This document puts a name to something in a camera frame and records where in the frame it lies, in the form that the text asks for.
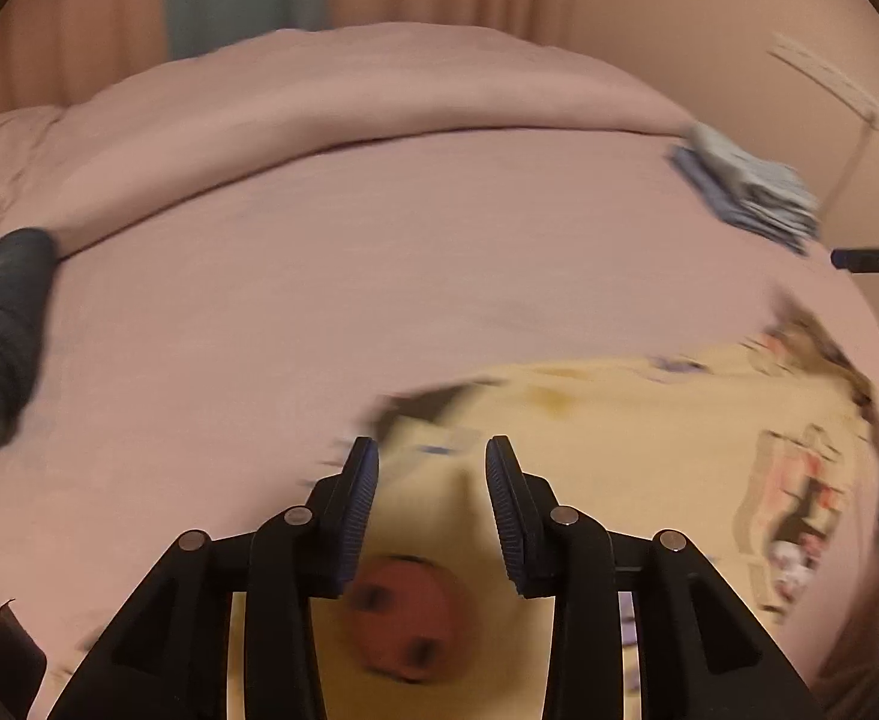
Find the pink duvet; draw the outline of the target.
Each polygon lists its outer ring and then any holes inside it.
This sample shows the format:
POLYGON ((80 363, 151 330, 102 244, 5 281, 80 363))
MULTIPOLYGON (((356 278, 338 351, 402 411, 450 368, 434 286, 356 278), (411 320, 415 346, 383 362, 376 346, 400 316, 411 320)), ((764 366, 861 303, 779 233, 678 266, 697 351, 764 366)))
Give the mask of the pink duvet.
POLYGON ((613 65, 478 26, 280 29, 0 114, 0 238, 62 254, 334 146, 483 128, 678 137, 690 114, 613 65))

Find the folded blue grey clothes stack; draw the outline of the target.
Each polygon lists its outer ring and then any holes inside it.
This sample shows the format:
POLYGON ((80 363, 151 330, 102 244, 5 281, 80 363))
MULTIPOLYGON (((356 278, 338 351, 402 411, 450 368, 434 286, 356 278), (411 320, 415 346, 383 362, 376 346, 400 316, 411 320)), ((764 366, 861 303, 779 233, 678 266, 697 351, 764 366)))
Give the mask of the folded blue grey clothes stack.
POLYGON ((719 221, 801 257, 820 239, 820 202, 791 166, 762 160, 701 122, 670 161, 719 221))

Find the yellow cartoon print pants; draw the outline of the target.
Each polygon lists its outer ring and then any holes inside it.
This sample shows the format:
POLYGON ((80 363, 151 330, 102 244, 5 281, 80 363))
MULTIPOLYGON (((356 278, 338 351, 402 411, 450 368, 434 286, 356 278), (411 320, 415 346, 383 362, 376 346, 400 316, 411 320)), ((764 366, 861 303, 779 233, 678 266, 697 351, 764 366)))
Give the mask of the yellow cartoon print pants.
POLYGON ((506 577, 483 481, 503 434, 612 532, 674 528, 841 717, 879 663, 879 328, 862 294, 662 358, 504 364, 384 398, 355 586, 316 608, 337 718, 532 718, 555 606, 506 577))

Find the dark rolled garment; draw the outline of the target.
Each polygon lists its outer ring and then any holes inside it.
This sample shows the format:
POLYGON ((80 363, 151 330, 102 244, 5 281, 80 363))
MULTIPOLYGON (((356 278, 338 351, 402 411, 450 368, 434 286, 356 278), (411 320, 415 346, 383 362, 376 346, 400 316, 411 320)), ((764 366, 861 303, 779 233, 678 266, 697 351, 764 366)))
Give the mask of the dark rolled garment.
POLYGON ((57 244, 23 227, 0 239, 0 449, 31 398, 41 367, 57 244))

